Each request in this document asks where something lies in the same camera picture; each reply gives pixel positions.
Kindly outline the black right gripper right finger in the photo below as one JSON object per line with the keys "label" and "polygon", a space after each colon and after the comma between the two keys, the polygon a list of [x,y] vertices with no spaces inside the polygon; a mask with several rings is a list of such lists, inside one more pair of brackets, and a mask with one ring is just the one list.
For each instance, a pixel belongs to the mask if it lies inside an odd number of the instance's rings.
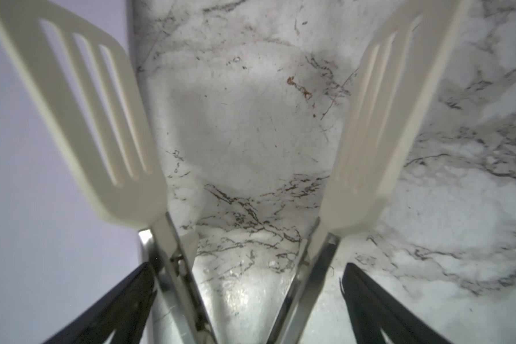
{"label": "black right gripper right finger", "polygon": [[357,343],[449,344],[354,263],[345,266],[341,292]]}

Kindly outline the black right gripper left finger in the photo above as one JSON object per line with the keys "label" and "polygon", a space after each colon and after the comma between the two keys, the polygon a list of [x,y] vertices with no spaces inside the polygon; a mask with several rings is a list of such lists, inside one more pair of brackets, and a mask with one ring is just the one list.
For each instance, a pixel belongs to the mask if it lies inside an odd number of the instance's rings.
{"label": "black right gripper left finger", "polygon": [[47,343],[140,343],[156,298],[152,266],[144,262]]}

